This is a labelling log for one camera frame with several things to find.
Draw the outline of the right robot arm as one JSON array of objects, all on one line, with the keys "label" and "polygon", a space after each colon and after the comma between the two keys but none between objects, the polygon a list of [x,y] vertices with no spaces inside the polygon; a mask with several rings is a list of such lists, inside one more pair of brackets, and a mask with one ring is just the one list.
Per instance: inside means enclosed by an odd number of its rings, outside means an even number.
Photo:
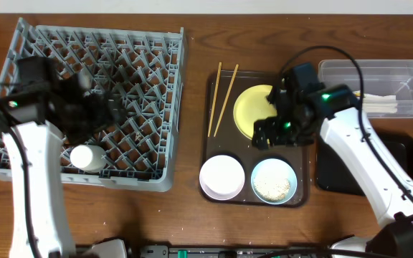
[{"label": "right robot arm", "polygon": [[413,257],[413,180],[371,127],[354,92],[347,85],[327,88],[305,63],[281,72],[267,101],[277,115],[255,122],[253,146],[304,146],[318,136],[350,171],[381,228],[371,239],[350,236],[318,253]]}]

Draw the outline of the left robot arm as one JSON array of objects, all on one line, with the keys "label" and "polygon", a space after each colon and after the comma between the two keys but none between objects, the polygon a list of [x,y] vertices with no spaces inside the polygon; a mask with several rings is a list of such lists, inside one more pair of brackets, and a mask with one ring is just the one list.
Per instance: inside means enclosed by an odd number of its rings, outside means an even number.
[{"label": "left robot arm", "polygon": [[14,204],[10,257],[76,257],[65,211],[60,154],[126,117],[111,92],[91,92],[86,76],[58,77],[47,57],[16,62],[19,83],[0,98]]}]

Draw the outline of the light blue small bowl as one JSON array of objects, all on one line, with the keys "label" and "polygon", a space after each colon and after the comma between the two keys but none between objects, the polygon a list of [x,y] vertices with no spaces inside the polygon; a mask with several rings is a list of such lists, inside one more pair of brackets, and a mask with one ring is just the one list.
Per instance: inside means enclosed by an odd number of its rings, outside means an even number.
[{"label": "light blue small bowl", "polygon": [[298,188],[298,178],[289,163],[267,158],[252,170],[250,183],[258,199],[270,205],[287,203]]}]

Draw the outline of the white cup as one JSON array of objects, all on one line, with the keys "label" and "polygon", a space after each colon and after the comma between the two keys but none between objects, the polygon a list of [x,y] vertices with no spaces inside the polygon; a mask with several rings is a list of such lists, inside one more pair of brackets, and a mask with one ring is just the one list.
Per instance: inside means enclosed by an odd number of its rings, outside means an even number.
[{"label": "white cup", "polygon": [[88,173],[98,173],[106,165],[105,150],[97,145],[78,145],[70,154],[71,164]]}]

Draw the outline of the white paper napkin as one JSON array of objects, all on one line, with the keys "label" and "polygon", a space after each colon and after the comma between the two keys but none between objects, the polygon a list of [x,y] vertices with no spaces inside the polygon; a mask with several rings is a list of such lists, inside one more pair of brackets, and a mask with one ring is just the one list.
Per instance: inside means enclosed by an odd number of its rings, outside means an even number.
[{"label": "white paper napkin", "polygon": [[396,113],[397,105],[396,95],[364,94],[363,110],[366,113]]}]

